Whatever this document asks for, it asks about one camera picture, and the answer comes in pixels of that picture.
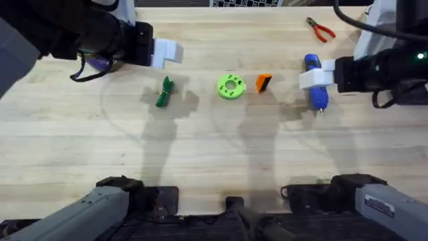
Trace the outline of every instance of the blue screwdriver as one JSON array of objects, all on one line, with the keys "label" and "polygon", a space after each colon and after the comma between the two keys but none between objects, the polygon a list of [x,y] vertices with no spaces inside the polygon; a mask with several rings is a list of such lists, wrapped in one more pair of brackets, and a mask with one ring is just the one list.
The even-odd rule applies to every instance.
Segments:
[{"label": "blue screwdriver", "polygon": [[[304,61],[305,61],[305,71],[309,71],[314,68],[321,68],[320,59],[316,54],[306,54]],[[326,87],[310,88],[309,98],[314,109],[319,110],[321,113],[323,113],[328,106],[328,93],[327,93]]]}]

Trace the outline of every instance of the green rope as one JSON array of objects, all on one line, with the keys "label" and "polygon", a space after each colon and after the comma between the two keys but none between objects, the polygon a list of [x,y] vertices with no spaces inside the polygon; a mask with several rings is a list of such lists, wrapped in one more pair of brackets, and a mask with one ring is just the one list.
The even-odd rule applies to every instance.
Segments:
[{"label": "green rope", "polygon": [[166,107],[168,105],[169,96],[174,89],[174,82],[169,80],[168,76],[163,80],[162,93],[156,101],[156,107]]}]

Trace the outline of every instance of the green ring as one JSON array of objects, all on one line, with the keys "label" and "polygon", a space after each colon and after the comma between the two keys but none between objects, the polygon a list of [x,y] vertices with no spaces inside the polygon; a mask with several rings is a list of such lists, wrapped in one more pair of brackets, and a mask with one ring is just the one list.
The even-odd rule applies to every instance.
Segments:
[{"label": "green ring", "polygon": [[[233,90],[226,87],[226,83],[228,81],[235,83],[235,88]],[[236,100],[243,95],[246,89],[247,85],[243,78],[235,74],[224,75],[219,79],[219,81],[217,81],[217,92],[221,98],[225,98],[227,100]]]}]

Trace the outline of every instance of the orange block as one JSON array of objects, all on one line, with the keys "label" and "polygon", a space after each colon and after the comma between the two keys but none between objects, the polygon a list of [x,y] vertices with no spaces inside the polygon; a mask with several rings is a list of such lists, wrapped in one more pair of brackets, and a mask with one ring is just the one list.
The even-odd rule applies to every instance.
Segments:
[{"label": "orange block", "polygon": [[255,87],[259,93],[266,90],[268,87],[269,81],[272,79],[271,74],[260,74],[255,81]]}]

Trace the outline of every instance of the red pliers handle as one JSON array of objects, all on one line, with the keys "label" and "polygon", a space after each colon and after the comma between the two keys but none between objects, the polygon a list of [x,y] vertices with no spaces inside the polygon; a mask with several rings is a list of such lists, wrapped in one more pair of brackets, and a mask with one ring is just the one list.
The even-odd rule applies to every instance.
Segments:
[{"label": "red pliers handle", "polygon": [[336,37],[336,34],[331,29],[317,24],[315,20],[310,17],[306,18],[306,23],[309,23],[309,25],[314,29],[316,37],[323,43],[326,43],[327,39],[321,35],[320,30],[325,31],[332,37]]}]

